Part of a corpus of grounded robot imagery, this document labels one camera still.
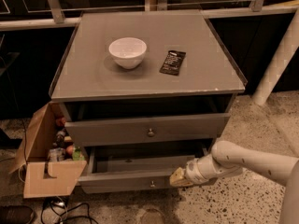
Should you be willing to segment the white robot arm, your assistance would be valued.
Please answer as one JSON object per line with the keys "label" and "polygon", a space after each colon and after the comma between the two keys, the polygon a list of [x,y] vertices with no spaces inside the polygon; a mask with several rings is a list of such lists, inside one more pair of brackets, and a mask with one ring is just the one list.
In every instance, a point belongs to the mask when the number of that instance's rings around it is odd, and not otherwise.
{"label": "white robot arm", "polygon": [[215,178],[239,175],[244,168],[286,188],[279,224],[299,224],[299,159],[296,157],[219,141],[207,155],[177,168],[169,182],[172,187],[201,186]]}

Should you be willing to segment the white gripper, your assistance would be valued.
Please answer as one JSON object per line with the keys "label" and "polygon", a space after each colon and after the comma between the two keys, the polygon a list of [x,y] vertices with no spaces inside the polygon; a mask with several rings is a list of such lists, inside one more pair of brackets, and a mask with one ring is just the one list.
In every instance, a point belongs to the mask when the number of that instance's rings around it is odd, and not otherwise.
{"label": "white gripper", "polygon": [[208,181],[204,176],[207,162],[204,159],[193,159],[186,164],[186,170],[179,167],[170,175],[169,181],[172,187],[190,187],[194,185],[202,185]]}

